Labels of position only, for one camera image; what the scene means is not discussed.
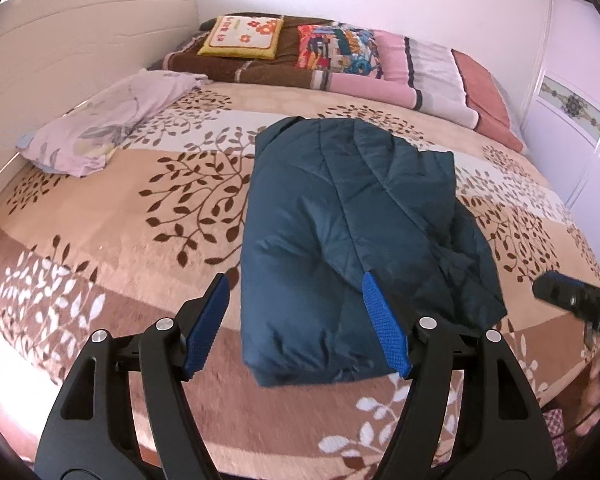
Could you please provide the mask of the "person's right hand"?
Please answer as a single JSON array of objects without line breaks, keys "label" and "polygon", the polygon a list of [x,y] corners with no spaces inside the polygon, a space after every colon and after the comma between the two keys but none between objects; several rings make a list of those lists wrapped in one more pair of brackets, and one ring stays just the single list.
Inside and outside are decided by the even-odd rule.
[{"label": "person's right hand", "polygon": [[592,359],[588,385],[582,393],[579,425],[576,428],[578,437],[585,437],[600,421],[600,353]]}]

